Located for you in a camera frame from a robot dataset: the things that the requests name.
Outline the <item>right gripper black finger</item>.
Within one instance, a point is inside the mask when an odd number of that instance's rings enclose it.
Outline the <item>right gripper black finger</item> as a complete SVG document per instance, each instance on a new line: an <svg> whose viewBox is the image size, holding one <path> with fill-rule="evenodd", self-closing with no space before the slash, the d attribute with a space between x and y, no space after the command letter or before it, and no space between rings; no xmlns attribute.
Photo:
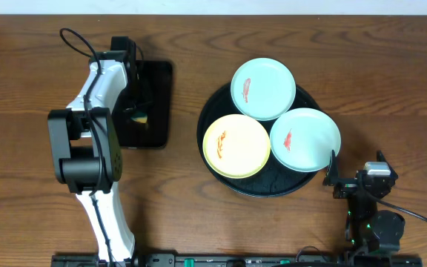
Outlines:
<svg viewBox="0 0 427 267"><path fill-rule="evenodd" d="M386 160L382 151L377 151L377 161L386 163L391 174L396 174L396 171L391 167L390 163Z"/></svg>
<svg viewBox="0 0 427 267"><path fill-rule="evenodd" d="M325 178L322 182L324 186L334 186L339 181L339 168L337 163L337 155L334 150L331 151L330 162L326 171Z"/></svg>

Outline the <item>green yellow sponge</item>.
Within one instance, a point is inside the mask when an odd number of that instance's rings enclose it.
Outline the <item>green yellow sponge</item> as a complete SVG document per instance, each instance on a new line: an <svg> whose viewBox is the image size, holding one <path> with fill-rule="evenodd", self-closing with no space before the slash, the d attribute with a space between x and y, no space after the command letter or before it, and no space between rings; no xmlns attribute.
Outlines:
<svg viewBox="0 0 427 267"><path fill-rule="evenodd" d="M136 123L141 123L141 124L146 124L148 122L148 115L144 112L141 111L136 111L131 117L130 119L133 122Z"/></svg>

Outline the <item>yellow plate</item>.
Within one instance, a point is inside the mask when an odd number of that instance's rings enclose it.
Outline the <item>yellow plate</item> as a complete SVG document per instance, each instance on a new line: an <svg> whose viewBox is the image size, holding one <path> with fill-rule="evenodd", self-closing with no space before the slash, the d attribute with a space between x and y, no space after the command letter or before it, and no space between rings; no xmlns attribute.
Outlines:
<svg viewBox="0 0 427 267"><path fill-rule="evenodd" d="M203 134L202 155L218 174L244 179L258 173L271 152L270 137L255 119L229 114L214 121Z"/></svg>

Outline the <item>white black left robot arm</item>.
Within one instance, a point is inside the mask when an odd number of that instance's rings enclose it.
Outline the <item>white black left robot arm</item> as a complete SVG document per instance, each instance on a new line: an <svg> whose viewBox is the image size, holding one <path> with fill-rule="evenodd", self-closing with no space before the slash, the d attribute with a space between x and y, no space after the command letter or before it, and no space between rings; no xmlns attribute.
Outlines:
<svg viewBox="0 0 427 267"><path fill-rule="evenodd" d="M122 154L112 113L123 91L138 81L136 44L114 36L110 50L91 49L82 89L64 109L47 117L56 179L87 213L98 243L93 266L133 266L134 234L119 197Z"/></svg>

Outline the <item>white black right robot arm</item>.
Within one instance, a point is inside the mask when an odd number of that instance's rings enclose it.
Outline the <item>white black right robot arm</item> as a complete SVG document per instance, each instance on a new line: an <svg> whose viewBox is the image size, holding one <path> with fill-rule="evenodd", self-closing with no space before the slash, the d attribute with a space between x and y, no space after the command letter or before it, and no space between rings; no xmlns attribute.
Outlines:
<svg viewBox="0 0 427 267"><path fill-rule="evenodd" d="M377 208L377 203L391 192L397 179L397 173L381 151L377 152L376 161L366 162L353 178L339 175L337 155L331 152L323 185L334 188L333 198L347 200L345 239L355 249L363 248L367 254L387 254L400 250L404 218L396 212Z"/></svg>

